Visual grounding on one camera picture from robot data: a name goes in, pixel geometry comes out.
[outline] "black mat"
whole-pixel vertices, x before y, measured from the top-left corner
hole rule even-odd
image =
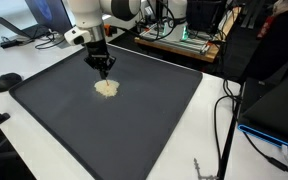
[[[109,46],[115,97],[96,91],[81,50],[10,90],[96,179],[145,179],[202,74]]]

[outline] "monitor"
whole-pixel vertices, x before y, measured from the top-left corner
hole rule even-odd
[[[25,0],[38,24],[60,34],[72,28],[62,0]]]
[[[278,147],[288,146],[288,77],[239,117],[238,129]]]

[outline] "white cable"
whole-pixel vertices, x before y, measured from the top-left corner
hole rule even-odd
[[[284,145],[284,144],[282,145],[282,153],[283,153],[285,161],[288,164],[288,157],[287,157],[287,155],[288,155],[288,147],[286,145]]]

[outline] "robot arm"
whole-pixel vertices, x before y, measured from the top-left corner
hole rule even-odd
[[[131,20],[139,11],[140,0],[68,0],[76,26],[65,33],[71,45],[85,44],[88,57],[85,62],[106,79],[115,58],[107,51],[102,12],[118,19]]]

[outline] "mouse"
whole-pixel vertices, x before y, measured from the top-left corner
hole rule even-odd
[[[16,73],[8,73],[0,76],[0,92],[11,89],[14,85],[22,82],[22,77]]]

